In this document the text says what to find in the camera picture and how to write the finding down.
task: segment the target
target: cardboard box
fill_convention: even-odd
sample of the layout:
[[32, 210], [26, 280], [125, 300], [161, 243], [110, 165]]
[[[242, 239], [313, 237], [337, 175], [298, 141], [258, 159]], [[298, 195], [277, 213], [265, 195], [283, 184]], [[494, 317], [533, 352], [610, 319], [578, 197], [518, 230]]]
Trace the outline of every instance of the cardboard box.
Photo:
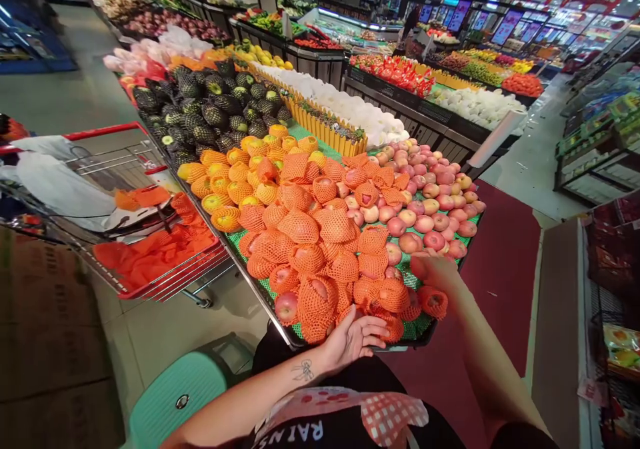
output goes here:
[[0, 447], [114, 449], [125, 432], [113, 380], [0, 404]]
[[0, 228], [0, 324], [97, 326], [93, 289], [66, 246]]
[[112, 375], [100, 326], [2, 325], [0, 361], [0, 402]]

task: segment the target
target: plastic bag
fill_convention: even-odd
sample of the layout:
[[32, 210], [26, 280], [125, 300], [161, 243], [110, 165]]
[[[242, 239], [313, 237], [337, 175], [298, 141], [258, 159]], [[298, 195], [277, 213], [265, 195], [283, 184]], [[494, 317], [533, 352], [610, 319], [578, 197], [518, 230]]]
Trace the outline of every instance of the plastic bag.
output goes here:
[[22, 185], [55, 215], [95, 232], [115, 209], [112, 196], [75, 174], [65, 163], [49, 155], [20, 153], [16, 166]]

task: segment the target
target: shopping cart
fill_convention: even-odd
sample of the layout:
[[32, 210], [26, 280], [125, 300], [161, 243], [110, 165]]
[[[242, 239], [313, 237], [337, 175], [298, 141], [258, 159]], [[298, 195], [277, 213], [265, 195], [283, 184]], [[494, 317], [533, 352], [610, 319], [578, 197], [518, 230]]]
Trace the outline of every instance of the shopping cart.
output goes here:
[[[149, 169], [154, 166], [163, 166], [165, 156], [157, 144], [148, 139], [146, 132], [139, 123], [84, 131], [65, 135], [65, 137], [70, 141], [85, 140], [85, 145], [97, 147], [100, 145], [98, 138], [108, 137], [115, 133], [138, 130], [142, 131], [138, 135], [131, 133], [121, 135], [126, 137], [119, 139], [131, 139], [132, 143], [115, 150], [91, 153], [84, 147], [74, 146], [72, 152], [75, 157], [65, 161], [65, 163], [78, 175], [81, 175], [107, 194], [113, 195], [117, 189], [131, 191], [149, 187], [152, 185], [152, 180], [147, 175]], [[0, 147], [0, 157], [19, 151], [14, 146]], [[179, 182], [183, 189], [187, 189], [182, 181], [179, 180]], [[201, 298], [197, 294], [234, 267], [233, 259], [229, 257], [226, 248], [216, 237], [210, 247], [190, 257], [145, 286], [132, 290], [125, 287], [120, 282], [119, 275], [103, 266], [93, 253], [95, 244], [113, 241], [115, 236], [113, 232], [105, 233], [87, 230], [72, 222], [73, 219], [52, 214], [51, 210], [29, 193], [25, 187], [15, 183], [0, 181], [0, 191], [21, 201], [42, 219], [46, 228], [46, 237], [42, 239], [48, 242], [57, 241], [66, 244], [122, 299], [142, 298], [164, 302], [181, 292], [195, 301], [199, 307], [207, 308], [212, 305], [211, 300]], [[168, 214], [165, 214], [164, 209], [167, 208], [169, 211], [167, 211]], [[139, 238], [141, 234], [148, 236], [156, 230], [168, 228], [171, 221], [178, 217], [177, 214], [170, 211], [169, 205], [163, 208], [158, 206], [155, 216], [157, 217], [153, 220], [153, 224], [147, 224], [143, 232], [140, 231], [140, 226], [136, 226], [135, 232], [131, 229], [131, 234], [127, 234], [126, 230], [119, 230], [118, 236], [120, 238], [130, 236], [129, 240], [133, 241]], [[187, 290], [187, 287], [192, 284], [195, 288]]]

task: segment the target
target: red carpet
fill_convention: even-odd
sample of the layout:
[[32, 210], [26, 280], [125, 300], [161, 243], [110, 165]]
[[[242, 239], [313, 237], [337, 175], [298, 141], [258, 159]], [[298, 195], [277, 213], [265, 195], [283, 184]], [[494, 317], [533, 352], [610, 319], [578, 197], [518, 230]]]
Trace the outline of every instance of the red carpet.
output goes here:
[[[540, 227], [530, 207], [499, 189], [481, 182], [478, 193], [487, 203], [487, 212], [462, 277], [516, 370], [524, 376]], [[438, 325], [428, 346], [382, 357], [408, 393], [436, 407], [469, 449], [488, 447], [454, 317]]]

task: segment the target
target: red shopping cart handle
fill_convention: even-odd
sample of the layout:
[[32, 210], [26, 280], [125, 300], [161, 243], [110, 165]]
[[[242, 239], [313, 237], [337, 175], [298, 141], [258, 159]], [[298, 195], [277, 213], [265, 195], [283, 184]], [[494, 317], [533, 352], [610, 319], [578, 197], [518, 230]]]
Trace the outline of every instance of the red shopping cart handle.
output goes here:
[[[129, 131], [131, 129], [139, 129], [143, 133], [147, 134], [147, 131], [138, 123], [133, 121], [132, 123], [125, 123], [122, 125], [109, 126], [99, 129], [89, 129], [88, 131], [81, 131], [79, 133], [73, 133], [70, 135], [63, 135], [70, 141], [80, 141], [81, 139], [88, 139], [96, 136], [105, 136], [109, 134], [121, 133], [122, 131]], [[19, 153], [22, 149], [13, 145], [0, 146], [0, 156], [8, 155], [11, 153]]]

